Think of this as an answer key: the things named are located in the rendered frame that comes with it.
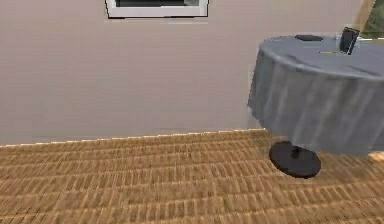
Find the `round table with grey cloth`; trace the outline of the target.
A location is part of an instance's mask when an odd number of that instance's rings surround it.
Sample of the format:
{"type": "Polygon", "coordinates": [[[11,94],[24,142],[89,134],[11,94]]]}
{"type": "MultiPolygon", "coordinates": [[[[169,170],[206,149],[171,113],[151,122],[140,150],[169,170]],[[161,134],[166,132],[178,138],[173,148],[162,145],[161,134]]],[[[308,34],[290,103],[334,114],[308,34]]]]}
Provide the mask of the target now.
{"type": "Polygon", "coordinates": [[[250,86],[253,117],[284,138],[272,145],[269,159],[296,178],[319,173],[319,151],[384,153],[384,45],[364,41],[347,55],[338,49],[340,39],[322,37],[261,42],[250,86]]]}

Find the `window with wooden frame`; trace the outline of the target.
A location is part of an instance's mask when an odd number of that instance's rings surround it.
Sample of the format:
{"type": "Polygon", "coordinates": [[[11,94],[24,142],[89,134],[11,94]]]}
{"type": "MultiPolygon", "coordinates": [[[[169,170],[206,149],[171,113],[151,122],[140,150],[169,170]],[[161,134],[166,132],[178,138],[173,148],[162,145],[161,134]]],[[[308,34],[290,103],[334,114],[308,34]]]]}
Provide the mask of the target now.
{"type": "Polygon", "coordinates": [[[354,27],[363,38],[384,39],[384,0],[362,0],[354,27]]]}

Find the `black upright box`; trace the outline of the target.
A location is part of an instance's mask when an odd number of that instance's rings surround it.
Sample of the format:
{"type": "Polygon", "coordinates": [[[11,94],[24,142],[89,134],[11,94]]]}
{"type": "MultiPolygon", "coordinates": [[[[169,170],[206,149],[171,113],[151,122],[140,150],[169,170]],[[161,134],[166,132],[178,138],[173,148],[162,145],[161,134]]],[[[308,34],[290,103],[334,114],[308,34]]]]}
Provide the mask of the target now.
{"type": "Polygon", "coordinates": [[[344,54],[351,55],[359,34],[359,30],[345,27],[340,38],[339,50],[344,54]]]}

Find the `flat black dish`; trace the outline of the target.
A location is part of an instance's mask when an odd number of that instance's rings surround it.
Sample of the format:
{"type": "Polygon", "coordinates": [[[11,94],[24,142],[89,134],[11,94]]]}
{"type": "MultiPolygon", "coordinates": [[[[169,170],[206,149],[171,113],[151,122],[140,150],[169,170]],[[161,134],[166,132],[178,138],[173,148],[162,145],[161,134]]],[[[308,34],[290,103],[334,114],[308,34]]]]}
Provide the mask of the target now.
{"type": "Polygon", "coordinates": [[[310,34],[299,34],[295,35],[295,38],[300,41],[322,41],[323,37],[310,34]]]}

